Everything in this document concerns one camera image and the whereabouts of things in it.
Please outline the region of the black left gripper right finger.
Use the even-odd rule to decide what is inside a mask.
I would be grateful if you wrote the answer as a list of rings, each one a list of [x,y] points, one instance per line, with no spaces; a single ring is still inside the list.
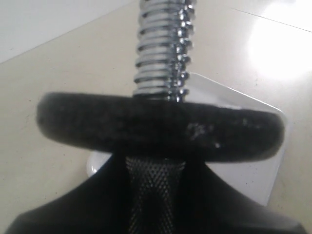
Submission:
[[[246,197],[204,163],[171,160],[179,173],[173,234],[305,234],[303,225]]]

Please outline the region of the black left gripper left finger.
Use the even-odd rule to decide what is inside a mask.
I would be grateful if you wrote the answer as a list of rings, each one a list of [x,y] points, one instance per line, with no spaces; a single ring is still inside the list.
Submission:
[[[112,156],[67,194],[16,217],[7,234],[135,234],[133,197],[126,162]]]

